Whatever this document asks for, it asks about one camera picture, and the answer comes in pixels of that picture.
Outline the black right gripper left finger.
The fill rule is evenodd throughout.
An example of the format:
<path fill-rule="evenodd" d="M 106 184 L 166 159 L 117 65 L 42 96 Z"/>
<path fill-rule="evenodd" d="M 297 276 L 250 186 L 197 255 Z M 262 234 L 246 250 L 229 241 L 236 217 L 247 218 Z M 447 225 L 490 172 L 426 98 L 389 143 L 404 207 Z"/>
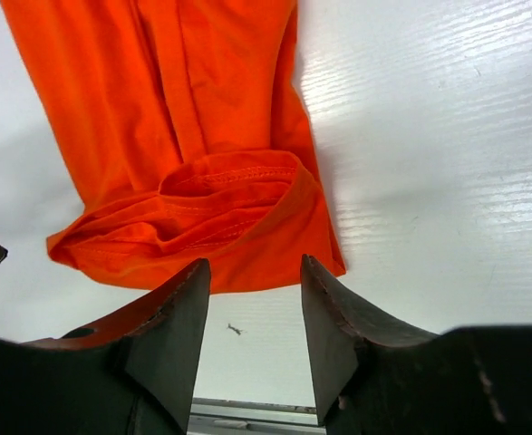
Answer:
<path fill-rule="evenodd" d="M 0 339 L 0 434 L 184 434 L 208 314 L 199 259 L 59 339 Z"/>

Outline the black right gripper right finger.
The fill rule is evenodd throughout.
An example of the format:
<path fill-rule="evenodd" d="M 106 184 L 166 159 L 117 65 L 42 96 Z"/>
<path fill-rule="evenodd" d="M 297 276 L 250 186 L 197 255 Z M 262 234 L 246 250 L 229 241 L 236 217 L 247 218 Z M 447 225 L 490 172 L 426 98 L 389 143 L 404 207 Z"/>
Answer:
<path fill-rule="evenodd" d="M 318 424 L 329 434 L 532 434 L 532 325 L 408 324 L 303 256 Z"/>

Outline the orange t-shirt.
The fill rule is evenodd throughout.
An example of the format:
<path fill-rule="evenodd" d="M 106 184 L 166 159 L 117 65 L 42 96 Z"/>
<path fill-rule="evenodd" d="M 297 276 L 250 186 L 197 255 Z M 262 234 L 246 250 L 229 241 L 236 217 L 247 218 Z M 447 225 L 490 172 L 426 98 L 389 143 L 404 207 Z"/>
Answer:
<path fill-rule="evenodd" d="M 150 290 L 206 258 L 213 293 L 345 263 L 294 87 L 295 1 L 4 1 L 84 210 L 48 256 Z"/>

